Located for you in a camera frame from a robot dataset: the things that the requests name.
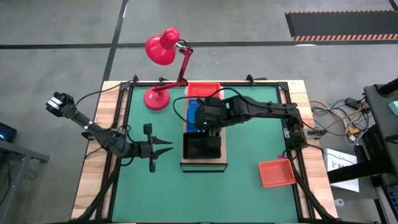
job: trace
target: concrete floor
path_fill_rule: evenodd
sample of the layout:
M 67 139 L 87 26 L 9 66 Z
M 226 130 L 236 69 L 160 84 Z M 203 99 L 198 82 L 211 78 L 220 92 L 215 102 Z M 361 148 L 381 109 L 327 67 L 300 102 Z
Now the concrete floor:
M 0 0 L 0 45 L 109 44 L 122 0 Z M 120 43 L 145 42 L 168 26 L 187 41 L 291 41 L 284 12 L 392 9 L 388 0 L 137 0 L 128 3 Z M 82 130 L 45 110 L 54 91 L 75 98 L 99 90 L 109 49 L 0 50 L 0 122 L 18 129 L 16 144 L 50 154 L 26 180 L 13 223 L 69 219 L 87 142 Z M 308 97 L 328 103 L 359 98 L 365 85 L 396 78 L 396 45 L 290 47 L 198 47 L 187 68 L 189 80 L 236 80 L 247 74 L 270 80 L 305 80 Z M 168 66 L 151 62 L 143 49 L 117 49 L 110 80 L 175 79 L 182 57 Z M 98 96 L 79 110 L 93 116 Z M 331 117 L 317 117 L 327 124 Z M 341 127 L 334 131 L 343 131 Z M 323 147 L 353 152 L 326 135 Z M 368 179 L 359 194 L 333 189 L 347 200 L 340 218 L 378 219 Z

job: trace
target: green mat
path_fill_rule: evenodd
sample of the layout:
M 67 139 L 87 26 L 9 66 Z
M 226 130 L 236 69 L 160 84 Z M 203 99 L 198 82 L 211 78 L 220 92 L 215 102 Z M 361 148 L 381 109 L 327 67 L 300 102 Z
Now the green mat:
M 275 87 L 234 88 L 257 101 L 277 102 Z M 131 136 L 146 139 L 142 125 L 152 123 L 154 136 L 173 142 L 174 149 L 160 156 L 156 173 L 149 172 L 148 159 L 136 158 L 121 168 L 112 221 L 297 222 L 292 186 L 265 189 L 258 171 L 259 162 L 275 160 L 285 149 L 279 119 L 254 118 L 226 128 L 228 168 L 224 173 L 183 173 L 182 121 L 171 103 L 184 95 L 184 88 L 169 90 L 170 104 L 161 111 L 145 107 L 146 90 L 134 88 L 128 121 Z M 225 91 L 224 95 L 234 93 Z M 183 100 L 177 108 L 182 114 Z

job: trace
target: white paper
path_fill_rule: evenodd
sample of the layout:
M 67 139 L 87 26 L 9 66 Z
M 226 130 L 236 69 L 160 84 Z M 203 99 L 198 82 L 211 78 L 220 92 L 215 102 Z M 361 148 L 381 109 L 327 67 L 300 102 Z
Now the white paper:
M 325 155 L 326 157 L 326 168 L 328 169 L 328 171 L 331 170 L 335 170 L 335 169 L 339 169 L 345 166 L 350 166 L 353 164 L 356 164 L 356 156 L 347 154 L 347 153 L 343 153 L 343 152 L 339 152 L 336 150 L 332 150 L 332 149 L 326 149 L 325 152 L 327 152 L 328 154 Z M 332 187 L 339 187 L 342 189 L 346 189 L 346 190 L 352 190 L 354 192 L 359 192 L 359 183 L 358 183 L 358 179 L 354 179 L 354 180 L 347 180 L 347 181 L 343 181 L 343 182 L 339 182 L 339 183 L 334 183 L 334 184 L 330 184 Z

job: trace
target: black floor mat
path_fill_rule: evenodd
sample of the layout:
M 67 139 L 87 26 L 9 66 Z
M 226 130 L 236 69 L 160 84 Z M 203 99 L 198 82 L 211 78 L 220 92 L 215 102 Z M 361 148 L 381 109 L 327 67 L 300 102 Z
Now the black floor mat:
M 398 12 L 286 12 L 293 40 L 395 40 Z

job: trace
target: red basket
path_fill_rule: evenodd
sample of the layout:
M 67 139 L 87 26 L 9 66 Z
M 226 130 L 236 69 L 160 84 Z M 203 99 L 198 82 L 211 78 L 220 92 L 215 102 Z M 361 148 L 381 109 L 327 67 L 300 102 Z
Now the red basket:
M 288 159 L 260 162 L 259 170 L 264 187 L 277 187 L 296 183 L 292 165 Z
M 188 83 L 188 96 L 210 96 L 220 89 L 220 83 L 190 82 Z

